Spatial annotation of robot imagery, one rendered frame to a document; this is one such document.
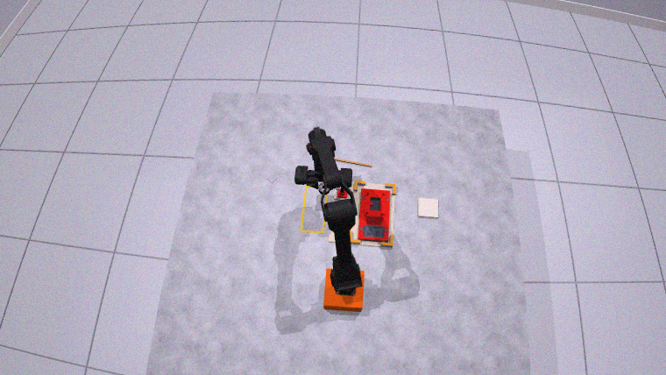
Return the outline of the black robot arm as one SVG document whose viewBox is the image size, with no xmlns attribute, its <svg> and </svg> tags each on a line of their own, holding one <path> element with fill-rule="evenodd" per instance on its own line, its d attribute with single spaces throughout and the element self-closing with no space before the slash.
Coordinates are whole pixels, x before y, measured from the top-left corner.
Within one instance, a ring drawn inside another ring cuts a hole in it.
<svg viewBox="0 0 666 375">
<path fill-rule="evenodd" d="M 336 294 L 355 296 L 356 287 L 362 286 L 359 264 L 351 252 L 350 230 L 356 224 L 358 215 L 353 192 L 345 185 L 342 172 L 335 162 L 335 140 L 326 135 L 319 127 L 308 134 L 307 151 L 312 155 L 315 169 L 322 172 L 324 190 L 321 198 L 324 221 L 329 230 L 334 232 L 337 255 L 333 257 L 333 269 L 330 273 L 331 285 Z M 327 188 L 340 187 L 351 197 L 336 202 L 323 204 Z"/>
</svg>

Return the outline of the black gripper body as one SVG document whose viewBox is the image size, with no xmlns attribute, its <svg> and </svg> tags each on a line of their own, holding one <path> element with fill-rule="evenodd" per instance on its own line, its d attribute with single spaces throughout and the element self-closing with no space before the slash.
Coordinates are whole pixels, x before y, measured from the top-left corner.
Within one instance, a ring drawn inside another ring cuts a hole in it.
<svg viewBox="0 0 666 375">
<path fill-rule="evenodd" d="M 351 168 L 341 168 L 345 185 L 350 188 L 352 184 L 352 170 Z M 294 183 L 296 185 L 305 185 L 306 183 L 323 182 L 322 172 L 315 169 L 313 173 L 308 173 L 307 166 L 297 166 L 295 168 Z"/>
</svg>

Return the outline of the black wheel with grey rim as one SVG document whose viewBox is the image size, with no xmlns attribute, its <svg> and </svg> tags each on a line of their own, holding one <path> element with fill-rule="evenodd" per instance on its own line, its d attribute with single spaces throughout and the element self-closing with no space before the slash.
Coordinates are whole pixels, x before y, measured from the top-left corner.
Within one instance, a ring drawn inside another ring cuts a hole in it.
<svg viewBox="0 0 666 375">
<path fill-rule="evenodd" d="M 318 189 L 319 189 L 319 193 L 322 195 L 323 190 L 324 190 L 324 185 L 323 185 L 323 183 L 321 183 L 321 184 L 319 185 Z M 329 193 L 329 191 L 330 191 L 330 188 L 327 188 L 325 194 L 327 195 L 327 194 Z"/>
</svg>

